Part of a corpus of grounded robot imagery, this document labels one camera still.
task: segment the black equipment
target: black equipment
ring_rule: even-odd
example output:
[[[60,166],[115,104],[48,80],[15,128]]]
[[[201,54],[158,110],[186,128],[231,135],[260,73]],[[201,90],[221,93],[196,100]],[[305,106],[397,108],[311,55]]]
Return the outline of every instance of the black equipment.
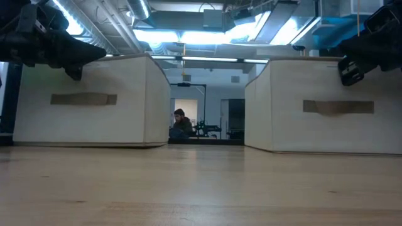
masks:
[[[0,61],[29,67],[47,64],[64,68],[73,80],[81,80],[82,67],[106,56],[106,51],[76,40],[66,32],[62,12],[29,0],[5,0],[0,7]]]
[[[219,126],[205,125],[205,121],[197,122],[197,125],[193,127],[197,131],[197,137],[209,137],[208,132],[221,132],[222,129]]]
[[[243,129],[230,129],[226,134],[229,135],[229,139],[244,140]]]
[[[377,66],[386,72],[402,67],[402,1],[381,7],[364,22],[360,36],[342,41],[338,48],[346,57],[339,62],[342,84],[350,86]]]

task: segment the fluorescent light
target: fluorescent light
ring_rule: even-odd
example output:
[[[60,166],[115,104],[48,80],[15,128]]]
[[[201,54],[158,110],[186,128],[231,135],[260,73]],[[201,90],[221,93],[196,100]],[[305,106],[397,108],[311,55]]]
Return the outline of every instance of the fluorescent light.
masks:
[[[294,45],[298,40],[300,40],[300,38],[303,38],[303,36],[305,36],[320,21],[321,21],[320,16],[315,18],[315,20],[310,25],[308,25],[308,27],[304,29],[304,31],[302,31],[297,37],[295,37],[295,39],[293,39],[290,42],[290,44]]]
[[[269,60],[244,59],[244,63],[268,63]]]
[[[178,42],[178,36],[175,31],[133,31],[139,41],[148,43]]]
[[[53,0],[53,2],[56,4],[56,6],[68,20],[69,26],[67,28],[67,32],[70,35],[81,35],[84,32],[84,29],[81,27],[81,25],[78,24],[78,22],[70,15],[70,13],[68,13],[68,11],[57,0]]]
[[[215,57],[198,57],[198,56],[183,56],[183,60],[200,60],[212,62],[237,62],[236,58],[215,58]]]
[[[195,45],[219,45],[230,43],[231,39],[222,32],[186,31],[182,36],[181,42]]]
[[[287,45],[297,34],[297,22],[290,18],[272,39],[270,45]]]
[[[154,60],[175,60],[174,56],[152,56]]]
[[[257,21],[256,26],[255,26],[254,30],[250,33],[248,41],[256,39],[258,33],[263,28],[263,26],[264,26],[266,20],[269,18],[270,14],[271,14],[271,11],[267,11],[264,14],[259,14],[256,16],[256,21]]]

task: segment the fabric storage bin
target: fabric storage bin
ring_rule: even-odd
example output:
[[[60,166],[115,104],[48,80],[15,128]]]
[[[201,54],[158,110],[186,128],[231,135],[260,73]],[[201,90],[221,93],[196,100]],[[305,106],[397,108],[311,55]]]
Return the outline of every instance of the fabric storage bin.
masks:
[[[268,151],[402,154],[402,73],[344,87],[337,58],[271,60],[246,86],[247,146]]]
[[[148,55],[103,58],[73,81],[64,69],[24,67],[16,144],[159,146],[168,141],[170,84]]]

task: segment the wooden floor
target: wooden floor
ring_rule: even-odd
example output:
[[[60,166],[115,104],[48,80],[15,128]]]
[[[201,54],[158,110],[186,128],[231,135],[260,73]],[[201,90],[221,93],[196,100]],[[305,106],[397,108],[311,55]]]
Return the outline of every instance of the wooden floor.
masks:
[[[0,148],[0,225],[402,225],[402,158]]]

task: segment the man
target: man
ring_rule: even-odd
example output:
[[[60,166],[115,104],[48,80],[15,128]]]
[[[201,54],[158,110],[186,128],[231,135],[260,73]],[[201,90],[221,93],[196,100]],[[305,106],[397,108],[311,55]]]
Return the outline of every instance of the man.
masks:
[[[193,126],[190,122],[190,119],[185,117],[182,109],[175,110],[174,115],[176,122],[173,125],[173,129],[170,131],[170,137],[188,138],[193,132]]]

